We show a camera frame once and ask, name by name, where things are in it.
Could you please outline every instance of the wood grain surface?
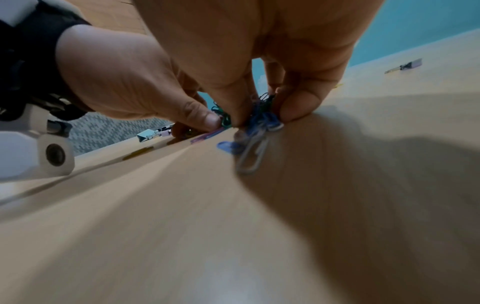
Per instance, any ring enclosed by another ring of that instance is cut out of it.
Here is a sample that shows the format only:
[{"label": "wood grain surface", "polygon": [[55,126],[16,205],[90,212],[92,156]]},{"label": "wood grain surface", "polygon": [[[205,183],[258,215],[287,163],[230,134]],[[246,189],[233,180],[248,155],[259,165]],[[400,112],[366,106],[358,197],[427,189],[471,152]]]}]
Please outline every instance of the wood grain surface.
[{"label": "wood grain surface", "polygon": [[0,302],[478,303],[479,38],[347,73],[254,175],[216,148],[230,129],[4,199]]}]

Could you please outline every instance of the white paper clip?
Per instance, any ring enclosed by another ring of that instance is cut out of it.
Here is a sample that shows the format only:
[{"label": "white paper clip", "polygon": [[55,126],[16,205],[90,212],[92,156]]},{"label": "white paper clip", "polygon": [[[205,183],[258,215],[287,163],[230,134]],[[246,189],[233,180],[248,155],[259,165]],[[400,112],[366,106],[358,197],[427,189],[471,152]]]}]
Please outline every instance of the white paper clip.
[{"label": "white paper clip", "polygon": [[[240,158],[238,159],[238,163],[236,164],[236,171],[239,174],[251,174],[254,173],[259,167],[262,159],[265,155],[265,151],[267,150],[267,145],[269,143],[269,139],[265,137],[265,129],[259,131],[255,136],[253,136],[250,141],[248,142],[245,150],[241,154]],[[255,149],[256,160],[255,163],[251,167],[244,167],[244,163],[247,157],[250,154],[250,150],[258,144],[257,148]]]}]

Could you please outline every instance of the black glove cuff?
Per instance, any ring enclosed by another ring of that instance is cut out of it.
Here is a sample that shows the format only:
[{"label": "black glove cuff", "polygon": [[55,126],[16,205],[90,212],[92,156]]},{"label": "black glove cuff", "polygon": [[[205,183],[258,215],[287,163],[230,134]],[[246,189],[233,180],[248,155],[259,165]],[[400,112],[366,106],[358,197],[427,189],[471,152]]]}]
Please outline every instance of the black glove cuff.
[{"label": "black glove cuff", "polygon": [[36,10],[15,27],[18,54],[25,61],[22,69],[23,84],[31,92],[54,94],[67,99],[80,111],[67,110],[61,119],[77,119],[92,112],[68,87],[57,67],[57,42],[62,33],[75,25],[90,25],[75,13],[39,1]]}]

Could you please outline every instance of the blue surface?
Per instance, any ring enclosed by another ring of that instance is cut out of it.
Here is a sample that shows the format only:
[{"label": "blue surface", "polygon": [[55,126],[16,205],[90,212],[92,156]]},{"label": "blue surface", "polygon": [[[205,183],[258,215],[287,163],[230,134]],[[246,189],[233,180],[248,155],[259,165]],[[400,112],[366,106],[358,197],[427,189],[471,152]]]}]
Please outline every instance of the blue surface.
[{"label": "blue surface", "polygon": [[[349,66],[478,28],[480,0],[387,0],[360,38]],[[262,61],[253,60],[252,70],[258,93],[266,92]],[[206,100],[211,108],[212,99]]]}]

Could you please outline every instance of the hand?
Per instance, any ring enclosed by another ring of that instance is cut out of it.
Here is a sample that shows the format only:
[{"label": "hand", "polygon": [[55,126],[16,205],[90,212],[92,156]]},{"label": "hand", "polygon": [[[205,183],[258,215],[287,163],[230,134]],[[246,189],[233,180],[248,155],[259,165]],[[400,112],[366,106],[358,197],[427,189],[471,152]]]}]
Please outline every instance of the hand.
[{"label": "hand", "polygon": [[316,109],[341,79],[383,0],[134,0],[165,50],[242,124],[264,60],[284,122]]},{"label": "hand", "polygon": [[198,83],[154,38],[78,25],[60,37],[56,61],[71,90],[107,116],[180,122],[174,135],[185,125],[203,131],[220,126],[219,117],[198,94]]}]

